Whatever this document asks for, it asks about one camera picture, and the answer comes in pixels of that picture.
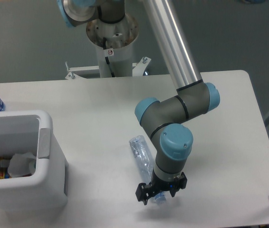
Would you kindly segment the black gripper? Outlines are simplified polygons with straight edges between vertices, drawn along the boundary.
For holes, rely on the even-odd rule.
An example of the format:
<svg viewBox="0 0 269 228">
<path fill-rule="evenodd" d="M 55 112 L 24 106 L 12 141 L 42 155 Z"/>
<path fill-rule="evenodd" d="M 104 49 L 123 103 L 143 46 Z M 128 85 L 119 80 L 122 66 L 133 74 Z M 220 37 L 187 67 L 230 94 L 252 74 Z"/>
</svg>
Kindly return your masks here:
<svg viewBox="0 0 269 228">
<path fill-rule="evenodd" d="M 174 197 L 180 189 L 185 189 L 187 184 L 187 178 L 184 172 L 177 177 L 174 177 L 172 181 L 164 181 L 157 177 L 152 176 L 151 184 L 139 183 L 136 189 L 135 195 L 137 200 L 143 202 L 146 206 L 148 200 L 158 194 L 161 191 L 169 191 L 171 196 Z"/>
</svg>

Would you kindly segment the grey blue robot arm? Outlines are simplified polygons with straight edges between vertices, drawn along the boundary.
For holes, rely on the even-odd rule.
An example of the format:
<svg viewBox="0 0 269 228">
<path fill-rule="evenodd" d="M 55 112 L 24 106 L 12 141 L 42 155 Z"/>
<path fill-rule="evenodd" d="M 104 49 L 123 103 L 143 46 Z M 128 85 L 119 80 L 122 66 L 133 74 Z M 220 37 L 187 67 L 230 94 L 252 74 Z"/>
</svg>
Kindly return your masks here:
<svg viewBox="0 0 269 228">
<path fill-rule="evenodd" d="M 59 0 L 57 4 L 68 27 L 86 24 L 102 78 L 133 75 L 131 57 L 139 28 L 136 19 L 126 13 L 123 0 Z M 149 183 L 140 183 L 135 193 L 137 200 L 146 204 L 158 194 L 174 196 L 186 187 L 183 168 L 192 150 L 193 135 L 183 123 L 215 109 L 220 94 L 212 83 L 203 81 L 173 4 L 145 0 L 143 5 L 177 92 L 165 101 L 146 98 L 134 111 L 157 151 L 153 168 L 146 171 Z"/>
</svg>

